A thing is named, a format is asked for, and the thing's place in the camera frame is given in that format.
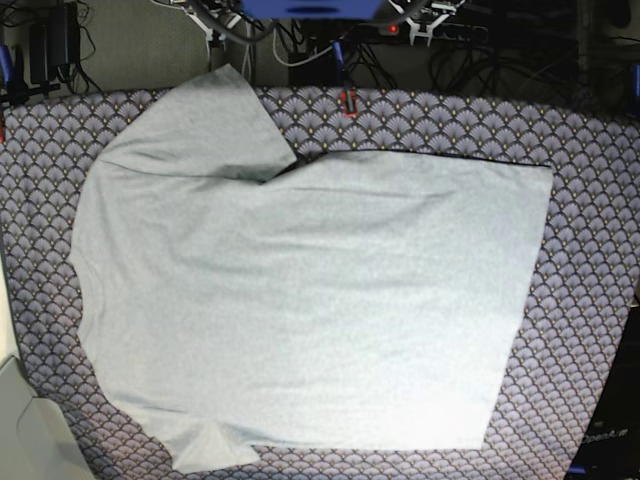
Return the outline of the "blue box overhead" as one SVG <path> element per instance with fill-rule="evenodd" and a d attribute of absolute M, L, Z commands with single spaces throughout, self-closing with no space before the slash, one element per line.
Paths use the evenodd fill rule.
<path fill-rule="evenodd" d="M 243 10 L 258 19 L 369 20 L 380 0 L 243 0 Z"/>

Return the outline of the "fan-patterned table cloth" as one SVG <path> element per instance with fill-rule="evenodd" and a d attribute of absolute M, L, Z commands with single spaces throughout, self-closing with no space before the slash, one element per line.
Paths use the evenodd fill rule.
<path fill-rule="evenodd" d="M 639 127 L 515 101 L 363 89 L 258 91 L 304 157 L 367 147 L 547 165 L 554 179 L 522 326 L 475 451 L 261 449 L 227 479 L 560 479 L 609 376 L 639 281 Z M 77 329 L 68 262 L 79 192 L 96 156 L 159 98 L 72 96 L 3 113 L 1 250 L 25 376 L 63 411 L 101 479 L 174 479 L 168 452 L 102 395 Z"/>

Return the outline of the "black power strip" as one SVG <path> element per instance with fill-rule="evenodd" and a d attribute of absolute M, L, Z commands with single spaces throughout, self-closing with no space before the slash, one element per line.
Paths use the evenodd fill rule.
<path fill-rule="evenodd" d="M 431 37 L 426 36 L 425 24 L 420 26 L 420 30 L 414 39 L 410 38 L 410 26 L 408 24 L 384 27 L 377 29 L 376 33 L 385 41 L 410 45 L 426 44 L 429 40 L 475 42 L 478 44 L 487 44 L 490 40 L 490 33 L 486 27 L 451 22 L 445 22 L 437 26 Z"/>

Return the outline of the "light grey T-shirt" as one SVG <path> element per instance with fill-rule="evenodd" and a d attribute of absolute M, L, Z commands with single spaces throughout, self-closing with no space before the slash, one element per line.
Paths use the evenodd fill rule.
<path fill-rule="evenodd" d="M 522 322 L 547 167 L 389 151 L 301 166 L 230 67 L 88 172 L 70 260 L 107 400 L 182 473 L 256 447 L 474 450 Z"/>

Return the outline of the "black power adapter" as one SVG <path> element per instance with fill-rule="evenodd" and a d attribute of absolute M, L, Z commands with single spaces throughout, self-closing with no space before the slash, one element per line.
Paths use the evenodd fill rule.
<path fill-rule="evenodd" d="M 60 3 L 29 27 L 29 66 L 32 84 L 59 80 L 70 83 L 72 67 L 80 62 L 78 3 Z"/>

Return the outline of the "red black table clamp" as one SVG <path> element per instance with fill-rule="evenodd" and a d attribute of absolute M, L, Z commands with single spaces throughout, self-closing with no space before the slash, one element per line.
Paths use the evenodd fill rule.
<path fill-rule="evenodd" d="M 344 89 L 340 92 L 340 104 L 346 117 L 355 118 L 358 115 L 357 95 L 354 89 Z"/>

